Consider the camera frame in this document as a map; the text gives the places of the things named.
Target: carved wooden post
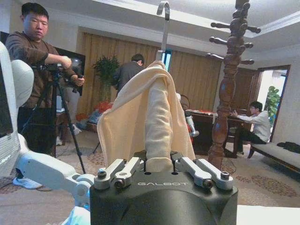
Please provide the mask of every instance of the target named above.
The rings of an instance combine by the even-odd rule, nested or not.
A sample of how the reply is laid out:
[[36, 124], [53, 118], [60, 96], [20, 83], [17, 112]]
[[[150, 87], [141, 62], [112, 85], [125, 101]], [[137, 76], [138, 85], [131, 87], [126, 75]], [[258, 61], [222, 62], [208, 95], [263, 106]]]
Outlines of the carved wooden post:
[[237, 73], [237, 67], [240, 63], [242, 64], [253, 64], [253, 60], [241, 60], [241, 55], [246, 48], [252, 48], [252, 43], [244, 43], [243, 36], [246, 30], [251, 32], [259, 33], [261, 30], [256, 27], [248, 27], [247, 14], [250, 8], [249, 0], [236, 0], [235, 12], [233, 13], [233, 20], [230, 25], [212, 23], [212, 27], [217, 28], [229, 28], [231, 34], [228, 41], [220, 38], [211, 37], [210, 42], [216, 44], [227, 45], [226, 56], [220, 57], [214, 54], [208, 53], [206, 56], [222, 59], [225, 64], [224, 68], [224, 79], [221, 82], [219, 88], [220, 104], [217, 107], [218, 117], [214, 123], [212, 129], [212, 140], [213, 144], [208, 152], [208, 161], [212, 163], [216, 168], [221, 169], [222, 160], [224, 157], [224, 149], [222, 147], [227, 137], [228, 123], [227, 117], [231, 111], [231, 100], [235, 90], [235, 74]]

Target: potted plant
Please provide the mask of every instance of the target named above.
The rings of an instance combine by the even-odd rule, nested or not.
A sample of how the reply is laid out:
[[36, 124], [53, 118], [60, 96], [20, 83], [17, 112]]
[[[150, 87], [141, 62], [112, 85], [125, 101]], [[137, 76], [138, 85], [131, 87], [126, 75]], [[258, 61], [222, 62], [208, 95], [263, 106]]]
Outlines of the potted plant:
[[273, 125], [274, 125], [277, 108], [278, 108], [278, 104], [280, 101], [280, 96], [278, 95], [278, 92], [279, 92], [279, 90], [276, 89], [274, 86], [269, 87], [266, 105], [264, 107], [264, 110], [268, 110], [271, 127], [273, 127]]
[[113, 73], [119, 65], [116, 56], [108, 58], [104, 55], [93, 65], [96, 75], [100, 78], [100, 101], [110, 101]]

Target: beige cloth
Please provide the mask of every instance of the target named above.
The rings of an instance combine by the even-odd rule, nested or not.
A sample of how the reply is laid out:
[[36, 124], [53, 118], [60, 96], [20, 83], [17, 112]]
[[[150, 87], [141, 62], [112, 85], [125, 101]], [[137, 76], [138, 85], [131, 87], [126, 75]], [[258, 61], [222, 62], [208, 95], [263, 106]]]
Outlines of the beige cloth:
[[195, 159], [174, 81], [161, 61], [134, 76], [97, 125], [105, 166], [146, 149], [146, 170], [173, 169], [170, 152]]

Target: man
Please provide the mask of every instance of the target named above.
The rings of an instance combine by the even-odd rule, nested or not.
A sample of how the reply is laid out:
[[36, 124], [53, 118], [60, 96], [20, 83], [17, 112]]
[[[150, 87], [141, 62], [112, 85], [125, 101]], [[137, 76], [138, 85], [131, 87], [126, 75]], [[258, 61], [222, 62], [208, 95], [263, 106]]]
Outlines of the man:
[[[76, 85], [82, 86], [84, 78], [78, 78], [74, 71], [70, 69], [71, 59], [67, 56], [59, 56], [56, 49], [43, 41], [43, 37], [48, 32], [48, 12], [37, 3], [25, 3], [22, 5], [22, 15], [20, 19], [23, 23], [24, 31], [10, 34], [6, 40], [11, 60], [23, 60], [31, 67], [34, 65], [60, 63], [65, 69], [68, 78]], [[47, 84], [52, 81], [52, 74], [46, 70], [33, 69], [34, 83], [32, 93], [27, 102], [19, 108], [18, 112], [18, 132], [23, 130], [24, 124], [32, 114], [32, 110], [37, 104], [41, 94]], [[40, 107], [30, 121], [26, 131], [22, 134], [28, 144], [29, 149], [35, 152], [49, 154], [55, 144], [55, 129], [53, 126], [52, 87], [42, 101]], [[15, 185], [28, 189], [36, 189], [41, 185], [24, 178], [21, 171], [17, 169], [17, 177], [13, 180]]]
[[244, 154], [243, 141], [250, 141], [253, 144], [266, 144], [270, 138], [270, 122], [267, 111], [263, 111], [263, 105], [260, 102], [254, 101], [250, 104], [250, 112], [252, 116], [238, 115], [234, 110], [231, 116], [244, 120], [247, 123], [253, 123], [253, 132], [242, 127], [236, 130], [236, 138], [234, 140], [234, 149], [237, 152]]
[[118, 93], [132, 77], [143, 70], [143, 64], [144, 57], [141, 54], [136, 54], [131, 58], [131, 62], [123, 64], [116, 70], [113, 75], [112, 86], [118, 90]]

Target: man filming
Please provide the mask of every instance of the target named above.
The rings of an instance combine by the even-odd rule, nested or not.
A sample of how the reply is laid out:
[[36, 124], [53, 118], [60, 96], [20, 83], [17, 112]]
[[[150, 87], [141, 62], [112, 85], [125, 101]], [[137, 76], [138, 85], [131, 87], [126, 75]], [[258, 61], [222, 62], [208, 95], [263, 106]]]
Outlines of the man filming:
[[[20, 18], [24, 31], [22, 33], [12, 33], [6, 40], [6, 47], [11, 60], [22, 60], [31, 67], [34, 65], [60, 63], [66, 70], [66, 76], [77, 86], [82, 86], [84, 78], [79, 78], [70, 68], [71, 59], [67, 56], [60, 56], [52, 45], [42, 40], [48, 32], [49, 15], [46, 9], [37, 3], [25, 3], [22, 5], [22, 15]], [[32, 114], [32, 110], [41, 97], [43, 90], [53, 80], [53, 76], [49, 71], [34, 68], [33, 72], [34, 83], [31, 96], [19, 108], [18, 112], [19, 133], [23, 130], [24, 124]], [[55, 129], [53, 126], [50, 126], [54, 120], [51, 110], [52, 92], [51, 87], [40, 107], [36, 109], [27, 129], [22, 134], [27, 141], [29, 149], [44, 154], [50, 154], [56, 139]], [[41, 187], [40, 184], [24, 178], [18, 169], [17, 177], [13, 183], [28, 189]]]

